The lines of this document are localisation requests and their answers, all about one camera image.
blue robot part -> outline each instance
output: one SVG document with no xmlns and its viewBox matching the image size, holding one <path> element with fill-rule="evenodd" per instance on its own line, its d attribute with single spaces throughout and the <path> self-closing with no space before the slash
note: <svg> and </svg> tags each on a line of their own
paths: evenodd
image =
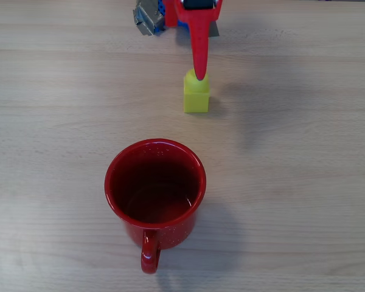
<svg viewBox="0 0 365 292">
<path fill-rule="evenodd" d="M 160 12 L 160 14 L 165 16 L 165 6 L 164 3 L 162 3 L 162 0 L 158 0 L 158 11 Z M 178 26 L 185 27 L 187 30 L 189 30 L 188 24 L 183 23 L 180 20 L 178 21 Z"/>
</svg>

red mug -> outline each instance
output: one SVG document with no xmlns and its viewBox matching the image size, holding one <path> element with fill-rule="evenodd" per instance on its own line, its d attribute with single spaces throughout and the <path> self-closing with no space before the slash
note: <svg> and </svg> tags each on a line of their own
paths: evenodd
<svg viewBox="0 0 365 292">
<path fill-rule="evenodd" d="M 206 191 L 206 173 L 188 147 L 166 139 L 149 139 L 120 152 L 108 167 L 105 195 L 142 247 L 141 266 L 155 273 L 162 249 L 191 233 Z"/>
</svg>

wood grain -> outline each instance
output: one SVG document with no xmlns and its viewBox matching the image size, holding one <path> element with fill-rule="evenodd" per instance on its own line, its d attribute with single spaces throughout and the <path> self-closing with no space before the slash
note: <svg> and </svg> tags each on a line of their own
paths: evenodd
<svg viewBox="0 0 365 292">
<path fill-rule="evenodd" d="M 0 292 L 365 292 L 365 3 L 225 1 L 209 114 L 188 33 L 130 0 L 0 0 Z M 156 275 L 106 203 L 113 157 L 201 158 L 197 226 Z"/>
</svg>

yellow block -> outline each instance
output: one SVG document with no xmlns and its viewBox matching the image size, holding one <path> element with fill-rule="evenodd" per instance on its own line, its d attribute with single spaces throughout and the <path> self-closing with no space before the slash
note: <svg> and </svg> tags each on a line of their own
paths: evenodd
<svg viewBox="0 0 365 292">
<path fill-rule="evenodd" d="M 199 81 L 194 69 L 188 71 L 184 77 L 184 112 L 208 113 L 209 96 L 208 75 Z"/>
</svg>

metal bracket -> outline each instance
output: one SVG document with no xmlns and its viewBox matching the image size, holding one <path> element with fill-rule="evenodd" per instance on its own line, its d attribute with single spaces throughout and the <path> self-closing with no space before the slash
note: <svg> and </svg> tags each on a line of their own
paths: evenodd
<svg viewBox="0 0 365 292">
<path fill-rule="evenodd" d="M 164 30 L 165 19 L 158 11 L 158 0 L 137 0 L 134 21 L 143 35 L 154 35 Z"/>
</svg>

